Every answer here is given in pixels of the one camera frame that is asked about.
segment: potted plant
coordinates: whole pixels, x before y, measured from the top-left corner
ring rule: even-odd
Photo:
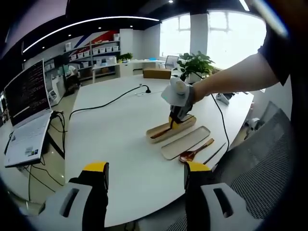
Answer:
[[[133,58],[133,54],[132,53],[126,53],[126,54],[122,54],[122,55],[118,55],[117,56],[117,60],[119,60],[119,61],[122,61],[122,62],[124,62],[124,61],[129,61],[129,60],[131,60]]]
[[[198,54],[191,54],[185,53],[184,55],[180,56],[180,59],[185,60],[186,62],[183,63],[181,60],[179,60],[177,63],[180,65],[180,70],[183,73],[181,75],[181,79],[185,80],[187,77],[189,77],[188,82],[197,82],[200,80],[200,78],[195,74],[198,73],[201,76],[208,76],[211,74],[213,70],[213,66],[211,63],[214,63],[212,60],[210,60],[209,56],[206,56],[202,54],[200,51],[198,51]]]

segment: wooden tray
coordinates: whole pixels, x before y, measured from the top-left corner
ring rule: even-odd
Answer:
[[[172,160],[179,156],[182,152],[194,147],[196,144],[202,142],[210,135],[210,130],[204,126],[186,134],[185,136],[165,145],[161,149],[161,153],[167,160]]]
[[[167,132],[165,132],[164,134],[162,134],[161,136],[158,136],[156,138],[152,138],[153,136],[163,132],[164,130],[167,130],[168,128],[170,128],[170,124],[169,123],[165,123],[163,125],[160,125],[158,127],[155,127],[153,129],[147,130],[146,131],[146,137],[148,138],[150,143],[158,143],[160,141],[164,141],[178,133],[180,133],[181,131],[190,128],[191,126],[193,126],[197,119],[196,117],[192,116],[192,115],[187,115],[190,116],[189,119],[187,119],[185,122],[179,124],[178,128],[175,129],[171,129]]]

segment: plant pot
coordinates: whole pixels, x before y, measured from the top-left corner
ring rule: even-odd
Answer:
[[[186,79],[185,82],[187,82],[187,83],[199,82],[201,80],[201,78],[198,75],[196,75],[195,73],[190,73],[189,77]]]

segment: green leaves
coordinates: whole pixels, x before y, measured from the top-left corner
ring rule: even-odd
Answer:
[[[117,60],[128,60],[128,59],[132,59],[132,58],[133,58],[132,53],[126,53],[126,54],[118,55],[116,57]]]
[[[181,60],[177,62],[181,67],[181,72],[183,72],[185,75],[189,75],[192,72],[210,74],[213,70],[213,66],[211,65],[211,63],[214,62],[210,60],[209,56],[202,54],[200,51],[198,51],[197,55],[194,53],[192,53],[191,55],[189,55],[188,53],[184,53],[180,56],[180,59],[186,61],[184,64]]]

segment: laptop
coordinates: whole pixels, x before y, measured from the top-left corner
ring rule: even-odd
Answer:
[[[18,74],[4,88],[4,94],[13,126],[4,165],[24,166],[41,158],[52,114],[45,85],[44,61]]]

